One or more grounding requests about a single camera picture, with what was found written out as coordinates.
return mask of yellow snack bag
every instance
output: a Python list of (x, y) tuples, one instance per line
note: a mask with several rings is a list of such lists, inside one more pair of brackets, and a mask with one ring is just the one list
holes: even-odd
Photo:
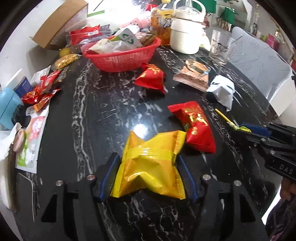
[(159, 133), (148, 141), (131, 131), (111, 196), (121, 197), (142, 188), (174, 198), (184, 199), (185, 190), (175, 167), (186, 133)]

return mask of white chair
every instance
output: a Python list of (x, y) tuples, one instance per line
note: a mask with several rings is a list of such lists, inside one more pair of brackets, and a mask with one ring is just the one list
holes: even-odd
[(267, 43), (234, 27), (232, 38), (241, 36), (230, 61), (255, 84), (280, 116), (296, 96), (292, 68)]

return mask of silver screw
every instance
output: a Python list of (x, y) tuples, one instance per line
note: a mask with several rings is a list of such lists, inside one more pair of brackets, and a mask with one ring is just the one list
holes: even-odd
[(239, 186), (242, 185), (242, 182), (239, 181), (239, 180), (235, 180), (235, 181), (234, 181), (234, 185), (237, 186), (237, 187), (239, 187)]
[(57, 182), (56, 182), (56, 186), (61, 186), (61, 185), (63, 185), (64, 184), (64, 181), (63, 180), (58, 180)]
[(90, 174), (86, 177), (87, 180), (92, 181), (93, 179), (95, 179), (96, 176), (94, 174)]
[(211, 180), (211, 176), (208, 175), (208, 174), (204, 174), (204, 175), (202, 176), (202, 178), (203, 178), (204, 180), (206, 180), (206, 181)]

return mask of blue container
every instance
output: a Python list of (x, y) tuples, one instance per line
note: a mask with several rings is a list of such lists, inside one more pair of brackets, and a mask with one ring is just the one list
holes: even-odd
[(4, 88), (0, 91), (0, 124), (6, 129), (12, 130), (12, 116), (17, 106), (24, 105), (20, 97), (11, 89)]
[(23, 77), (22, 81), (15, 87), (14, 91), (19, 97), (23, 97), (26, 93), (32, 91), (33, 88), (30, 85), (27, 77)]

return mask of white kettle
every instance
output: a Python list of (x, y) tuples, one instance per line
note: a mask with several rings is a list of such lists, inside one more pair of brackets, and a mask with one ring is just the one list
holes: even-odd
[(197, 1), (202, 11), (193, 7), (182, 6), (176, 10), (177, 0), (173, 5), (172, 25), (170, 27), (170, 46), (173, 50), (184, 54), (195, 54), (198, 52), (201, 43), (201, 37), (204, 33), (202, 25), (205, 19), (205, 7)]

